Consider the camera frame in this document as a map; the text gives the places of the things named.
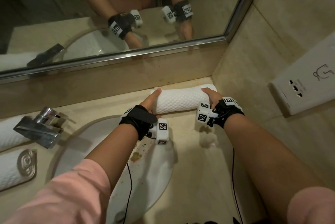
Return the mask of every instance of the oval sink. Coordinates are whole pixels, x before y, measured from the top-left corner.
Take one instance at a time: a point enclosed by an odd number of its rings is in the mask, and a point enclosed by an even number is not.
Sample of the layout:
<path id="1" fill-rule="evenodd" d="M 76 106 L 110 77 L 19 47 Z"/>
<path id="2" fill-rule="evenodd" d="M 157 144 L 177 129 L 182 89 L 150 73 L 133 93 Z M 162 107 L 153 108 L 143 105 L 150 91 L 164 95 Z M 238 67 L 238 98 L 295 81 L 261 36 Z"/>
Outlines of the oval sink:
<path id="1" fill-rule="evenodd" d="M 97 146 L 120 121 L 120 116 L 108 117 L 80 129 L 63 151 L 55 167 L 54 177 L 77 165 Z M 128 205 L 125 223 L 132 223 L 142 217 L 158 200 L 169 183 L 174 165 L 174 149 L 171 141 L 156 145 L 144 137 L 138 141 L 128 161 L 133 189 Z M 122 223 L 130 193 L 130 177 L 127 166 L 111 194 L 107 208 L 106 223 Z"/>
<path id="2" fill-rule="evenodd" d="M 75 40 L 62 54 L 62 60 L 115 53 L 125 50 L 129 50 L 126 42 L 113 34 L 109 29 L 104 28 L 87 33 Z"/>

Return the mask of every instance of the hand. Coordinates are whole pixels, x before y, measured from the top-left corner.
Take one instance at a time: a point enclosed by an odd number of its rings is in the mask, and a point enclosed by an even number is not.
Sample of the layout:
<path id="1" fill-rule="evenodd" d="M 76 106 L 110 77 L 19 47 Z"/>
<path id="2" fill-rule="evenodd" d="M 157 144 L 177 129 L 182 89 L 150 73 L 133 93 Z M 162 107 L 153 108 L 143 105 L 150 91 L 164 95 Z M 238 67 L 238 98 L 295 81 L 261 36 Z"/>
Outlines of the hand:
<path id="1" fill-rule="evenodd" d="M 133 48 L 143 48 L 142 42 L 139 40 L 139 38 L 134 35 L 133 32 L 128 32 L 125 36 L 125 42 L 127 43 L 129 49 Z"/>
<path id="2" fill-rule="evenodd" d="M 185 38 L 185 40 L 191 40 L 193 38 L 193 27 L 191 20 L 185 20 L 180 24 L 180 33 Z"/>
<path id="3" fill-rule="evenodd" d="M 223 95 L 220 93 L 206 87 L 201 89 L 204 93 L 208 94 L 210 103 L 211 103 L 211 109 L 214 109 L 215 106 L 219 103 L 219 100 L 222 100 Z"/>
<path id="4" fill-rule="evenodd" d="M 161 94 L 161 92 L 162 89 L 157 88 L 151 95 L 149 95 L 143 102 L 141 102 L 140 105 L 145 107 L 148 112 L 152 113 L 152 107 L 157 101 L 157 98 Z"/>

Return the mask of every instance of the pink sleeve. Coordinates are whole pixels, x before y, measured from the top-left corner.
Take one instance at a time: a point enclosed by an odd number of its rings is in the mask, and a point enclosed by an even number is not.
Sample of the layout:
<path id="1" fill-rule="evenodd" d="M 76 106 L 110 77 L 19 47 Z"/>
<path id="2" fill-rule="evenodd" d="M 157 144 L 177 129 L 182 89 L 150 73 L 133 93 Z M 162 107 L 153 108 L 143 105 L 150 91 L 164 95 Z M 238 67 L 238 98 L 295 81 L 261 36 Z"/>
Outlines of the pink sleeve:
<path id="1" fill-rule="evenodd" d="M 299 191 L 288 205 L 287 221 L 288 224 L 335 223 L 335 191 L 324 187 Z"/>
<path id="2" fill-rule="evenodd" d="M 48 182 L 5 223 L 105 223 L 110 193 L 102 167 L 84 159 Z"/>

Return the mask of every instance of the dirt speck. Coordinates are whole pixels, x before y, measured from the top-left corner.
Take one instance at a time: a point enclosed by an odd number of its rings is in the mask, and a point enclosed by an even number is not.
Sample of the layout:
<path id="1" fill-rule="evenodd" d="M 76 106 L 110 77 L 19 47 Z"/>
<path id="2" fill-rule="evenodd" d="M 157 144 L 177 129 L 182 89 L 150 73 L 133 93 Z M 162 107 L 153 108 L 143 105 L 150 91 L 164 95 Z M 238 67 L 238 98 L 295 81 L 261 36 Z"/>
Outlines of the dirt speck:
<path id="1" fill-rule="evenodd" d="M 142 157 L 142 154 L 140 154 L 139 152 L 135 152 L 133 153 L 132 157 L 130 158 L 130 160 L 132 162 L 136 162 L 137 160 L 139 160 Z"/>

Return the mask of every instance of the countertop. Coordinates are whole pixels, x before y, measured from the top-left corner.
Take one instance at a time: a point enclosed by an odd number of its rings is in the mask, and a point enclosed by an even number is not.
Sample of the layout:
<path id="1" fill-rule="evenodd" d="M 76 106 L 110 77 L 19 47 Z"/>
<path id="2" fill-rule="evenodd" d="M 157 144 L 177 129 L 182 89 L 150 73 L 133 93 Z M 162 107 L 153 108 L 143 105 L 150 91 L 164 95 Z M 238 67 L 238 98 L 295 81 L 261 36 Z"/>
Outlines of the countertop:
<path id="1" fill-rule="evenodd" d="M 194 87 L 212 84 L 211 78 L 202 78 L 163 86 L 163 89 Z M 72 134 L 89 122 L 102 117 L 119 115 L 139 104 L 150 94 L 150 89 L 111 96 L 55 108 L 68 116 L 65 133 Z M 36 116 L 38 112 L 28 115 Z M 232 146 L 223 129 L 204 127 L 195 123 L 195 110 L 163 115 L 172 129 L 171 140 L 176 151 L 176 162 L 170 182 L 159 200 L 136 223 L 232 223 L 238 217 L 232 193 Z M 36 143 L 14 147 L 37 149 L 36 177 L 14 188 L 0 192 L 0 222 L 31 200 L 47 183 L 59 157 L 62 142 L 53 149 Z M 259 196 L 244 168 L 236 160 L 235 188 L 244 223 L 262 219 L 265 214 Z"/>
<path id="2" fill-rule="evenodd" d="M 174 25 L 164 22 L 161 7 L 141 10 L 140 15 L 143 25 L 133 31 L 149 46 L 179 40 Z M 105 27 L 106 21 L 99 16 L 18 26 L 13 30 L 7 53 L 41 52 L 57 43 L 67 47 L 82 35 Z"/>

